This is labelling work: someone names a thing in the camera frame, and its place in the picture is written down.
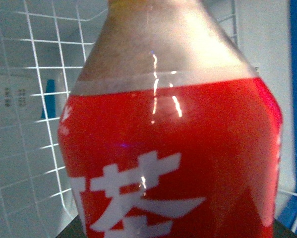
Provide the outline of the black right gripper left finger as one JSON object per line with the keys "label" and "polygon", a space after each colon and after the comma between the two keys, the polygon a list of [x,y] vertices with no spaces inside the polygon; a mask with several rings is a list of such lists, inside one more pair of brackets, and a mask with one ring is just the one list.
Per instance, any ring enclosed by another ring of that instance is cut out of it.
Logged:
{"label": "black right gripper left finger", "polygon": [[85,238],[79,216],[76,216],[56,238]]}

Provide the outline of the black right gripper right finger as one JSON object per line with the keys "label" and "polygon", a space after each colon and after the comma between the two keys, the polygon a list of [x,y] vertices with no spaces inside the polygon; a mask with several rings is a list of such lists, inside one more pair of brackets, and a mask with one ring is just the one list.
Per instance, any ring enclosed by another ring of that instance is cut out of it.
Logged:
{"label": "black right gripper right finger", "polygon": [[297,235],[275,219],[273,224],[273,238],[297,238]]}

